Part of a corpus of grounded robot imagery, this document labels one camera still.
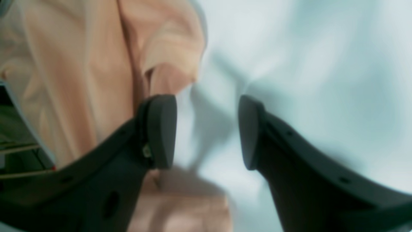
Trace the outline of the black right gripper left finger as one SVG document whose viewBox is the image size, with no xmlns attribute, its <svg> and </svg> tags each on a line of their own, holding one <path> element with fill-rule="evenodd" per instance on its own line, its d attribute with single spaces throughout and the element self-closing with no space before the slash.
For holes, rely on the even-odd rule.
<svg viewBox="0 0 412 232">
<path fill-rule="evenodd" d="M 26 232 L 125 232 L 149 170 L 173 164 L 177 101 L 140 104 L 93 151 L 69 166 L 1 193 L 1 222 Z"/>
</svg>

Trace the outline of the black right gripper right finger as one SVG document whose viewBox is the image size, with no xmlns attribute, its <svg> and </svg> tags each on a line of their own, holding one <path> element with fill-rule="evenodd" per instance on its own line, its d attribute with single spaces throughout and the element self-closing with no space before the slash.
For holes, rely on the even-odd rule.
<svg viewBox="0 0 412 232">
<path fill-rule="evenodd" d="M 321 153 L 262 102 L 238 106 L 243 162 L 268 182 L 284 232 L 410 232 L 411 195 Z"/>
</svg>

